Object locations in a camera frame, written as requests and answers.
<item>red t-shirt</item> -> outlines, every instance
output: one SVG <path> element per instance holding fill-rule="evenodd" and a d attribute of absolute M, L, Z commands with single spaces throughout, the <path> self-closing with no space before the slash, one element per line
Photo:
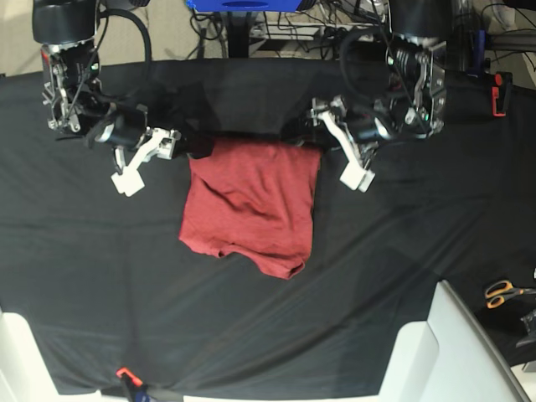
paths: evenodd
<path fill-rule="evenodd" d="M 289 279 L 311 254 L 321 153 L 281 143 L 219 139 L 190 160 L 192 183 L 178 238 L 197 253 L 240 253 Z"/>

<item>orange clamp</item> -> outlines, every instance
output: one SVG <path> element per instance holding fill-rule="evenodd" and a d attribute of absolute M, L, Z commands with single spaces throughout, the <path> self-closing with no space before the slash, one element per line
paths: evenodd
<path fill-rule="evenodd" d="M 143 385 L 143 381 L 141 381 L 137 376 L 135 376 L 128 368 L 121 367 L 116 371 L 116 376 L 119 378 L 122 378 L 123 374 L 126 374 L 131 379 L 132 383 L 137 387 L 141 387 Z"/>
<path fill-rule="evenodd" d="M 499 100 L 499 88 L 498 86 L 492 87 L 492 110 L 495 117 L 505 117 L 505 112 L 497 111 L 497 101 Z"/>

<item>cable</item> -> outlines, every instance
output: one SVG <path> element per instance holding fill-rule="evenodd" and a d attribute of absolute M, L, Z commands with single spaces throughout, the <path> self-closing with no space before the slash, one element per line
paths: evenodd
<path fill-rule="evenodd" d="M 75 96 L 73 97 L 73 100 L 71 102 L 69 111 L 66 115 L 67 119 L 70 119 L 70 115 L 73 113 L 73 110 L 75 109 L 76 102 L 78 101 L 78 98 L 80 97 L 80 93 L 82 92 L 82 87 L 84 86 L 85 81 L 88 79 L 90 72 L 91 72 L 91 66 L 93 65 L 93 62 L 95 61 L 95 57 L 97 56 L 99 49 L 101 48 L 102 42 L 104 41 L 104 37 L 106 36 L 106 32 L 108 32 L 108 25 L 110 23 L 110 15 L 106 15 L 106 22 L 104 29 L 102 30 L 102 36 L 100 37 L 99 43 L 96 45 L 95 50 L 93 51 L 93 54 L 90 57 L 90 61 L 88 62 L 87 66 L 85 67 L 84 73 L 82 74 L 80 78 L 80 83 L 78 85 L 78 88 L 76 89 Z M 61 126 L 66 127 L 67 122 L 62 121 Z"/>
<path fill-rule="evenodd" d="M 342 19 L 338 16 L 337 7 L 335 7 L 335 4 L 330 3 L 330 2 L 326 2 L 326 4 L 327 4 L 327 7 L 329 8 L 330 15 L 332 13 L 332 15 L 335 16 L 335 26 L 337 27 L 337 22 L 343 23 Z"/>
<path fill-rule="evenodd" d="M 494 34 L 493 36 L 507 36 L 509 34 L 516 34 L 518 32 L 536 32 L 536 29 L 534 28 L 521 28 L 521 29 L 513 29 L 511 31 L 504 31 L 504 32 L 501 32 L 500 34 L 497 33 L 497 34 Z"/>
<path fill-rule="evenodd" d="M 335 23 L 332 23 L 332 21 L 331 21 L 331 15 L 332 15 L 332 8 L 331 8 L 331 5 L 328 4 L 327 7 L 329 8 L 329 16 L 327 17 L 327 21 L 328 21 L 329 23 L 335 25 L 335 29 L 337 29 L 337 20 L 335 20 Z M 323 42 L 324 42 L 324 40 L 326 39 L 326 28 L 331 28 L 331 27 L 330 27 L 329 25 L 327 25 L 325 21 L 322 21 L 321 19 L 315 18 L 315 17 L 313 17 L 312 15 L 310 15 L 310 14 L 308 14 L 308 13 L 306 13 L 306 12 L 301 12 L 300 14 L 305 14 L 305 15 L 307 15 L 310 19 L 313 19 L 313 20 L 316 20 L 316 21 L 320 21 L 320 22 L 323 24 L 325 30 L 324 30 L 324 34 L 323 34 L 323 36 L 322 36 L 321 39 L 320 39 L 320 46 L 315 46 L 314 48 L 309 48 L 309 50 L 307 51 L 307 53 L 309 53 L 312 49 L 320 49 L 320 58 L 321 58 L 322 60 L 325 60 L 326 57 L 327 57 L 328 52 L 326 52 L 325 54 L 323 53 L 323 50 L 326 48 L 325 46 L 323 46 Z M 334 59 L 334 58 L 335 58 L 335 45 L 333 45 L 332 54 L 333 54 L 333 59 Z"/>
<path fill-rule="evenodd" d="M 488 8 L 493 7 L 493 6 L 509 7 L 509 6 L 507 6 L 506 4 L 504 4 L 504 3 L 491 3 L 491 4 L 488 4 L 488 5 L 487 5 L 486 7 L 484 7 L 484 8 L 482 9 L 482 11 L 480 12 L 480 22 L 481 22 L 482 26 L 484 26 L 484 13 L 486 12 L 486 10 L 487 10 Z M 513 8 L 513 9 L 516 10 L 518 13 L 520 13 L 521 16 L 522 16 L 523 18 L 525 18 L 525 19 L 528 21 L 528 23 L 530 23 L 534 28 L 536 28 L 536 23 L 534 23 L 529 17 L 527 17 L 527 15 L 526 15 L 524 12 L 522 12 L 519 8 L 517 8 L 517 7 L 510 7 L 510 8 Z"/>
<path fill-rule="evenodd" d="M 324 27 L 327 27 L 326 21 L 322 21 L 320 18 L 313 17 L 311 14 L 306 13 L 305 11 L 300 11 L 298 14 L 307 15 L 310 19 L 313 21 L 318 21 L 321 23 Z"/>
<path fill-rule="evenodd" d="M 266 33 L 268 34 L 268 39 L 271 40 L 270 26 L 268 25 L 268 17 L 266 16 L 266 11 L 263 11 L 262 14 L 265 17 Z M 281 54 L 275 50 L 277 57 L 281 58 Z"/>
<path fill-rule="evenodd" d="M 343 75 L 344 83 L 350 90 L 350 93 L 352 94 L 352 96 L 357 101 L 360 101 L 361 103 L 364 103 L 364 104 L 370 103 L 370 99 L 359 91 L 358 87 L 353 83 L 350 77 L 349 68 L 348 68 L 348 53 L 350 50 L 350 45 L 353 42 L 361 39 L 361 37 L 363 36 L 377 34 L 378 31 L 379 31 L 379 27 L 356 29 L 356 30 L 350 31 L 349 34 L 346 35 L 346 38 L 344 38 L 344 40 L 341 42 L 341 49 L 339 50 L 340 55 L 341 55 L 339 62 L 341 65 L 341 73 Z"/>
<path fill-rule="evenodd" d="M 344 8 L 342 8 L 342 6 L 337 3 L 337 2 L 334 2 L 334 1 L 329 1 L 329 0 L 324 0 L 324 2 L 327 4 L 327 5 L 332 5 L 335 7 L 335 9 L 337 11 L 340 11 L 342 12 L 344 15 L 346 15 L 348 18 L 350 18 L 350 20 L 352 20 L 353 22 L 355 22 L 355 18 L 357 17 L 355 14 L 352 14 L 350 13 L 349 11 L 345 10 Z"/>
<path fill-rule="evenodd" d="M 138 28 L 138 30 L 140 31 L 140 34 L 143 38 L 143 52 L 145 54 L 145 59 L 143 61 L 142 78 L 140 80 L 140 84 L 138 84 L 135 88 L 129 90 L 127 93 L 125 93 L 125 95 L 107 95 L 104 93 L 99 94 L 100 97 L 108 98 L 109 100 L 120 101 L 135 95 L 149 81 L 152 66 L 151 37 L 149 36 L 149 31 L 147 30 L 147 27 L 145 26 L 143 21 L 134 13 L 114 8 L 106 9 L 101 14 L 101 18 L 109 17 L 121 17 L 132 21 L 136 25 L 136 28 Z"/>
<path fill-rule="evenodd" d="M 495 59 L 492 60 L 492 63 L 496 63 L 499 60 L 506 59 L 507 57 L 510 57 L 510 56 L 512 56 L 514 54 L 523 54 L 524 52 L 520 52 L 520 51 L 516 50 L 516 51 L 513 51 L 513 52 L 508 52 L 508 53 L 503 54 L 503 55 L 498 56 L 498 57 L 497 57 L 497 52 L 495 52 L 495 53 L 496 53 L 495 54 Z"/>
<path fill-rule="evenodd" d="M 190 60 L 190 57 L 192 57 L 195 52 L 197 52 L 198 50 L 201 50 L 202 48 L 204 48 L 204 43 L 200 39 L 198 42 L 198 45 L 195 48 L 193 48 L 193 50 L 190 53 L 188 53 L 188 56 L 186 56 L 185 60 Z"/>
<path fill-rule="evenodd" d="M 281 27 L 281 13 L 278 13 L 278 16 L 277 16 L 277 28 L 278 28 L 279 30 L 281 30 L 281 31 L 294 31 L 294 32 L 295 32 L 295 34 L 296 34 L 296 41 L 297 41 L 298 45 L 297 45 L 296 49 L 294 49 L 294 52 L 293 52 L 293 53 L 297 52 L 297 50 L 298 50 L 299 48 L 301 48 L 305 53 L 309 53 L 308 47 L 307 47 L 307 46 L 300 40 L 300 38 L 299 38 L 299 33 L 298 33 L 298 28 L 304 28 L 304 27 L 297 27 L 296 25 L 294 25 L 294 24 L 291 22 L 291 20 L 288 18 L 287 13 L 285 13 L 285 19 L 286 19 L 287 23 L 290 25 L 290 28 L 285 28 L 285 29 L 283 29 L 283 28 Z M 302 36 L 310 36 L 310 37 L 312 37 L 312 38 L 315 37 L 315 35 L 311 35 L 311 34 L 309 34 L 309 33 L 305 33 L 305 34 L 303 34 Z"/>
<path fill-rule="evenodd" d="M 224 35 L 219 36 L 219 46 L 221 47 L 221 58 L 227 59 L 227 40 L 224 38 Z"/>
<path fill-rule="evenodd" d="M 192 27 L 193 31 L 200 37 L 200 38 L 203 38 L 204 40 L 209 40 L 209 41 L 212 41 L 212 40 L 219 40 L 219 38 L 221 37 L 221 34 L 224 32 L 224 25 L 222 23 L 218 23 L 218 21 L 216 20 L 216 15 L 215 14 L 197 14 L 197 12 L 193 9 L 190 8 L 190 13 L 192 14 L 190 16 L 190 27 Z M 207 36 L 206 34 L 203 34 L 202 32 L 198 31 L 194 24 L 193 24 L 193 21 L 196 21 L 197 23 L 203 23 L 205 21 L 209 21 L 209 26 L 210 25 L 213 25 L 214 26 L 214 30 L 215 30 L 215 34 L 214 36 L 210 37 L 210 36 Z"/>
<path fill-rule="evenodd" d="M 391 43 L 387 39 L 387 35 L 385 34 L 384 27 L 381 23 L 381 18 L 378 13 L 378 9 L 376 8 L 376 4 L 374 3 L 374 0 L 371 1 L 372 8 L 374 10 L 374 13 L 376 14 L 376 18 L 378 19 L 378 25 L 379 25 L 379 32 L 382 35 L 382 38 L 384 39 L 385 45 L 387 46 L 387 51 L 389 52 L 389 56 L 391 59 L 393 59 L 393 66 L 396 70 L 396 74 L 400 77 L 400 84 L 402 84 L 402 89 L 404 90 L 404 93 L 408 99 L 408 102 L 410 105 L 413 105 L 413 98 L 410 95 L 410 91 L 408 90 L 408 86 L 405 84 L 404 76 L 400 73 L 400 67 L 398 66 L 398 62 L 396 60 L 396 57 L 393 55 L 393 50 L 391 49 Z M 420 118 L 420 114 L 415 113 L 415 116 L 417 117 L 417 121 L 419 122 L 420 128 L 423 130 L 423 134 L 426 135 L 426 138 L 430 135 L 430 133 L 426 130 L 425 123 Z"/>
<path fill-rule="evenodd" d="M 296 25 L 294 25 L 291 20 L 288 18 L 287 16 L 287 13 L 285 13 L 285 19 L 286 21 L 288 22 L 288 24 L 291 26 L 290 28 L 283 28 L 281 26 L 281 15 L 282 13 L 277 13 L 277 28 L 280 30 L 280 31 L 295 31 L 296 32 L 296 35 L 298 35 L 297 33 L 297 30 L 299 28 L 321 28 L 323 27 L 323 25 L 303 25 L 301 27 L 297 27 Z M 312 38 L 314 38 L 316 35 L 311 35 L 310 33 L 300 33 L 301 36 L 311 36 Z"/>
<path fill-rule="evenodd" d="M 329 3 L 329 2 L 323 2 L 323 3 L 326 4 L 327 9 L 329 10 L 329 14 L 327 15 L 327 21 L 328 21 L 329 23 L 334 23 L 335 26 L 337 27 L 337 11 L 336 11 L 335 13 L 333 12 L 333 8 L 332 8 L 332 4 L 331 4 L 331 3 Z M 333 20 L 332 20 L 332 16 L 333 16 L 333 14 L 335 14 L 335 21 L 334 21 L 334 22 L 333 22 Z"/>
<path fill-rule="evenodd" d="M 533 72 L 536 72 L 536 65 L 534 65 L 534 62 L 530 59 L 530 57 L 528 56 L 527 52 L 523 52 L 523 54 L 527 58 L 527 60 L 530 63 L 530 65 L 533 67 Z"/>
<path fill-rule="evenodd" d="M 348 6 L 350 6 L 351 8 L 353 8 L 354 12 L 355 13 L 352 13 L 352 12 L 349 12 L 348 10 L 345 10 L 343 8 L 343 5 L 342 5 L 342 2 L 345 2 Z M 363 14 L 360 12 L 360 9 L 359 8 L 356 8 L 356 5 L 355 4 L 352 4 L 351 2 L 349 2 L 348 0 L 331 0 L 330 2 L 333 6 L 335 6 L 335 8 L 339 11 L 342 11 L 343 13 L 345 13 L 348 17 L 350 17 L 352 20 L 356 17 L 359 17 L 359 18 L 362 18 L 364 19 L 365 21 L 368 21 L 369 23 L 376 23 L 376 19 L 375 18 L 372 18 L 370 17 L 369 15 L 367 14 Z"/>

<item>white panel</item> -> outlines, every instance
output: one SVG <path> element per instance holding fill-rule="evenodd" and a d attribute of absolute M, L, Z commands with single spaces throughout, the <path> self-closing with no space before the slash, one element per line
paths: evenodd
<path fill-rule="evenodd" d="M 420 402 L 529 402 L 491 340 L 454 291 L 438 284 L 428 324 L 439 358 Z"/>
<path fill-rule="evenodd" d="M 198 396 L 184 396 L 184 402 L 269 402 L 266 400 L 248 401 L 243 399 L 217 399 L 217 398 L 200 398 Z M 359 398 L 341 398 L 341 399 L 306 399 L 306 400 L 280 400 L 278 402 L 379 402 L 378 396 L 363 396 Z"/>
<path fill-rule="evenodd" d="M 400 330 L 379 391 L 382 402 L 420 400 L 439 354 L 427 322 L 410 322 Z"/>
<path fill-rule="evenodd" d="M 17 402 L 57 395 L 26 320 L 0 313 L 0 371 Z"/>
<path fill-rule="evenodd" d="M 9 387 L 8 381 L 3 376 L 2 371 L 0 370 L 0 400 L 2 402 L 17 402 L 15 395 L 11 388 Z"/>

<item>black cable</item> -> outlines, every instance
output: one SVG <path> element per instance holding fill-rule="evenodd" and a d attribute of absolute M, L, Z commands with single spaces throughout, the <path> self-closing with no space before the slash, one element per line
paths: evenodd
<path fill-rule="evenodd" d="M 333 15 L 335 16 L 335 25 L 337 25 L 337 21 L 339 23 L 343 23 L 342 19 L 338 16 L 337 7 L 335 7 L 335 4 L 330 3 L 330 2 L 327 2 L 326 4 L 327 4 L 330 12 L 333 13 Z"/>
<path fill-rule="evenodd" d="M 300 11 L 299 14 L 307 15 L 310 19 L 313 21 L 318 21 L 321 23 L 324 27 L 327 27 L 326 21 L 322 21 L 320 18 L 313 17 L 311 14 L 306 13 L 305 11 Z"/>
<path fill-rule="evenodd" d="M 513 54 L 522 54 L 522 53 L 524 53 L 524 52 L 513 51 L 513 52 L 508 52 L 506 54 L 503 54 L 503 55 L 497 57 L 497 52 L 496 52 L 495 59 L 492 60 L 492 63 L 498 62 L 499 60 L 502 60 L 502 59 L 506 59 L 507 57 L 510 57 Z"/>
<path fill-rule="evenodd" d="M 318 48 L 320 49 L 320 58 L 321 58 L 322 60 L 325 60 L 326 57 L 327 57 L 327 53 L 324 54 L 324 49 L 325 49 L 324 46 L 323 46 L 323 44 L 324 44 L 324 40 L 326 40 L 326 37 L 325 37 L 325 36 L 322 36 L 322 37 L 320 38 L 320 46 L 318 46 Z"/>
<path fill-rule="evenodd" d="M 394 69 L 396 70 L 396 74 L 400 77 L 400 84 L 402 84 L 402 89 L 404 90 L 404 93 L 405 93 L 410 105 L 413 105 L 413 98 L 410 95 L 410 91 L 408 90 L 408 86 L 405 84 L 404 76 L 400 73 L 400 67 L 398 66 L 398 61 L 397 61 L 396 57 L 393 54 L 393 50 L 391 49 L 391 43 L 389 42 L 389 40 L 387 39 L 387 35 L 385 34 L 384 26 L 383 26 L 383 24 L 381 22 L 381 18 L 379 16 L 378 9 L 376 8 L 376 4 L 374 3 L 374 0 L 371 1 L 371 4 L 372 4 L 372 8 L 374 10 L 374 13 L 376 14 L 376 18 L 378 19 L 379 32 L 382 35 L 382 38 L 384 39 L 385 45 L 387 46 L 387 51 L 389 52 L 389 56 L 393 60 L 393 66 L 394 66 Z M 417 117 L 417 121 L 419 122 L 420 128 L 422 128 L 422 130 L 423 130 L 423 134 L 426 135 L 426 137 L 428 137 L 429 133 L 426 130 L 425 123 L 420 118 L 419 111 L 415 111 L 415 112 L 416 112 L 415 116 Z"/>
<path fill-rule="evenodd" d="M 268 25 L 268 17 L 266 16 L 266 11 L 263 11 L 262 14 L 265 17 L 266 33 L 268 34 L 268 39 L 271 40 L 270 26 Z M 276 50 L 277 57 L 281 58 L 281 54 Z"/>
<path fill-rule="evenodd" d="M 511 31 L 504 31 L 499 33 L 495 33 L 493 36 L 508 36 L 509 34 L 516 34 L 518 32 L 536 32 L 536 29 L 534 28 L 520 28 L 520 29 L 513 29 Z"/>
<path fill-rule="evenodd" d="M 193 54 L 197 52 L 199 49 L 201 49 L 201 44 L 198 44 L 195 48 L 193 48 L 193 50 L 190 53 L 188 53 L 188 56 L 186 56 L 185 60 L 190 60 L 190 57 L 192 57 Z"/>
<path fill-rule="evenodd" d="M 190 27 L 192 27 L 192 30 L 204 40 L 219 40 L 222 33 L 224 32 L 224 25 L 222 23 L 218 23 L 216 20 L 215 14 L 197 14 L 195 10 L 190 9 L 190 13 L 192 14 L 190 16 Z M 193 21 L 196 21 L 197 23 L 203 23 L 205 21 L 209 21 L 209 26 L 212 24 L 214 26 L 215 34 L 214 36 L 208 36 L 207 34 L 203 34 L 202 32 L 198 31 L 195 28 L 195 25 L 193 24 Z"/>
<path fill-rule="evenodd" d="M 536 65 L 534 65 L 534 62 L 530 59 L 530 57 L 528 56 L 527 52 L 522 52 L 525 56 L 527 56 L 527 60 L 528 62 L 530 63 L 530 65 L 532 65 L 533 67 L 533 72 L 536 72 Z"/>
<path fill-rule="evenodd" d="M 291 23 L 291 20 L 288 19 L 288 17 L 285 15 L 285 19 L 286 21 L 288 22 L 289 25 L 291 25 L 290 28 L 283 28 L 281 26 L 281 15 L 282 13 L 277 13 L 277 28 L 280 30 L 280 31 L 295 31 L 296 34 L 297 34 L 297 30 L 299 28 L 321 28 L 322 25 L 307 25 L 307 26 L 302 26 L 302 27 L 297 27 L 296 25 L 294 25 L 293 23 Z M 310 33 L 300 33 L 301 36 L 311 36 L 311 37 L 315 37 L 316 35 L 311 35 Z"/>
<path fill-rule="evenodd" d="M 221 47 L 221 58 L 227 59 L 227 40 L 224 38 L 224 35 L 219 36 L 219 46 Z"/>
<path fill-rule="evenodd" d="M 370 99 L 363 95 L 358 87 L 353 83 L 352 78 L 350 77 L 349 66 L 348 66 L 348 53 L 350 50 L 350 45 L 360 40 L 363 36 L 374 35 L 379 32 L 379 27 L 371 27 L 366 29 L 354 29 L 350 31 L 346 38 L 341 42 L 341 48 L 339 50 L 340 58 L 339 62 L 341 65 L 341 74 L 343 75 L 344 83 L 350 90 L 350 94 L 361 103 L 370 103 Z"/>
<path fill-rule="evenodd" d="M 480 12 L 480 22 L 481 22 L 482 26 L 484 26 L 484 13 L 486 12 L 486 10 L 487 10 L 488 8 L 493 7 L 493 6 L 509 7 L 509 6 L 507 6 L 506 4 L 504 4 L 504 3 L 491 3 L 491 4 L 488 4 L 488 5 L 487 5 L 486 7 L 484 7 L 484 8 L 482 9 L 482 11 Z M 521 16 L 522 16 L 523 18 L 525 18 L 525 19 L 528 21 L 528 23 L 530 23 L 534 28 L 536 28 L 536 23 L 534 23 L 529 17 L 527 17 L 527 15 L 526 15 L 523 11 L 521 11 L 521 10 L 520 10 L 519 8 L 517 8 L 517 7 L 510 7 L 510 8 L 516 10 L 519 14 L 521 14 Z"/>
<path fill-rule="evenodd" d="M 320 56 L 322 58 L 322 60 L 325 60 L 326 57 L 327 57 L 327 53 L 323 53 L 323 50 L 324 49 L 330 49 L 331 48 L 331 45 L 329 44 L 324 44 L 324 45 L 320 45 L 320 46 L 312 46 L 311 48 L 309 48 L 309 52 L 312 52 L 313 50 L 317 50 L 317 49 L 320 49 Z"/>
<path fill-rule="evenodd" d="M 298 37 L 298 27 L 296 25 L 294 25 L 291 20 L 288 18 L 288 14 L 285 13 L 285 20 L 286 22 L 292 27 L 294 28 L 294 32 L 296 33 L 296 41 L 298 42 L 298 47 L 296 48 L 296 50 L 294 51 L 294 53 L 299 49 L 299 48 L 302 48 L 303 51 L 305 53 L 309 53 L 309 50 L 308 50 L 308 47 L 306 44 L 303 44 L 300 40 L 300 38 Z"/>
<path fill-rule="evenodd" d="M 149 81 L 149 77 L 151 75 L 151 66 L 152 66 L 151 37 L 149 36 L 149 31 L 147 30 L 147 27 L 145 26 L 143 21 L 136 14 L 131 13 L 129 11 L 114 9 L 114 8 L 106 9 L 101 14 L 101 17 L 102 18 L 121 17 L 121 18 L 130 20 L 136 25 L 136 28 L 138 28 L 143 38 L 143 52 L 145 54 L 145 59 L 143 61 L 142 77 L 141 77 L 141 80 L 139 81 L 140 83 L 135 88 L 125 93 L 125 95 L 99 94 L 99 96 L 101 97 L 103 96 L 105 98 L 109 98 L 115 101 L 125 100 L 135 95 Z"/>
<path fill-rule="evenodd" d="M 348 10 L 345 10 L 343 8 L 342 2 L 345 2 L 347 5 L 352 7 L 353 10 L 354 10 L 354 13 L 349 12 Z M 350 18 L 360 17 L 360 18 L 365 19 L 369 23 L 376 23 L 375 18 L 372 18 L 371 16 L 369 16 L 367 14 L 361 13 L 360 9 L 355 7 L 356 6 L 355 4 L 350 3 L 348 0 L 332 0 L 332 4 L 335 6 L 335 8 L 337 8 L 340 11 L 342 11 L 343 13 L 345 13 Z"/>
<path fill-rule="evenodd" d="M 333 16 L 332 4 L 328 3 L 328 2 L 324 2 L 324 4 L 326 4 L 327 9 L 329 10 L 329 14 L 327 15 L 327 21 L 329 23 L 333 23 L 333 21 L 332 21 L 332 16 Z M 337 12 L 335 12 L 335 25 L 337 26 Z"/>
<path fill-rule="evenodd" d="M 96 138 L 104 132 L 107 126 L 109 126 L 117 119 L 117 116 L 118 112 L 113 111 L 112 113 L 98 120 L 98 122 L 93 125 L 93 127 L 88 131 L 84 138 L 84 143 L 89 149 L 93 148 L 93 146 L 95 145 Z"/>
<path fill-rule="evenodd" d="M 104 41 L 104 37 L 106 36 L 106 32 L 108 32 L 108 25 L 110 23 L 110 17 L 109 15 L 106 15 L 106 22 L 104 29 L 102 30 L 102 35 L 100 37 L 99 42 L 97 43 L 95 50 L 93 51 L 93 54 L 90 57 L 90 61 L 88 62 L 87 66 L 85 67 L 84 73 L 80 77 L 80 83 L 78 85 L 78 88 L 76 89 L 75 96 L 73 97 L 73 100 L 71 101 L 71 105 L 69 108 L 69 111 L 67 112 L 67 115 L 65 118 L 70 119 L 70 115 L 73 113 L 73 110 L 75 109 L 76 102 L 78 101 L 78 98 L 80 97 L 80 93 L 82 92 L 82 88 L 84 87 L 85 81 L 90 76 L 91 72 L 91 66 L 93 65 L 93 62 L 95 61 L 95 58 L 98 55 L 99 49 L 101 48 L 102 42 Z M 67 121 L 62 121 L 61 126 L 66 127 Z"/>

